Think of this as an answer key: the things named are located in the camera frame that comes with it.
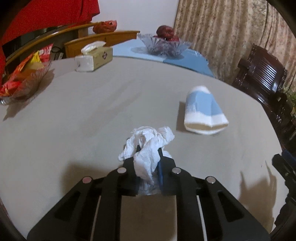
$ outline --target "silver screw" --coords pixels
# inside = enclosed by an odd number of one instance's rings
[[[216,179],[214,177],[207,177],[207,182],[208,183],[215,183]]]
[[[179,174],[181,172],[181,168],[178,168],[178,167],[174,167],[172,169],[172,172],[175,173],[175,174]]]
[[[117,172],[118,172],[119,174],[126,173],[126,168],[125,168],[125,167],[119,167],[119,168],[117,169]]]
[[[91,182],[91,177],[84,177],[84,178],[82,179],[82,182],[83,182],[84,184],[90,183],[90,182]]]

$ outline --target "dark wooden chair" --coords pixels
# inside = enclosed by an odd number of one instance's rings
[[[287,96],[280,90],[287,70],[276,57],[255,44],[248,60],[241,59],[238,67],[240,70],[232,86],[259,101],[276,130],[286,112]]]

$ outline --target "blue tablecloth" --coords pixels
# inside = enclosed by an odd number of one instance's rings
[[[147,52],[144,43],[140,39],[132,39],[113,46],[113,56],[140,58],[163,62],[191,69],[195,72],[214,77],[208,66],[208,61],[199,52],[187,49],[178,58],[167,56],[155,56]]]

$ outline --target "white wall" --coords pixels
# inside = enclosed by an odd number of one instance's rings
[[[155,33],[160,25],[174,25],[178,0],[99,0],[101,13],[92,22],[117,20],[118,30]]]

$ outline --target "chair backrest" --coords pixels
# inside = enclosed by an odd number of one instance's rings
[[[264,90],[268,96],[282,88],[287,77],[287,70],[266,49],[253,44],[248,62],[250,68],[247,77],[256,88]]]

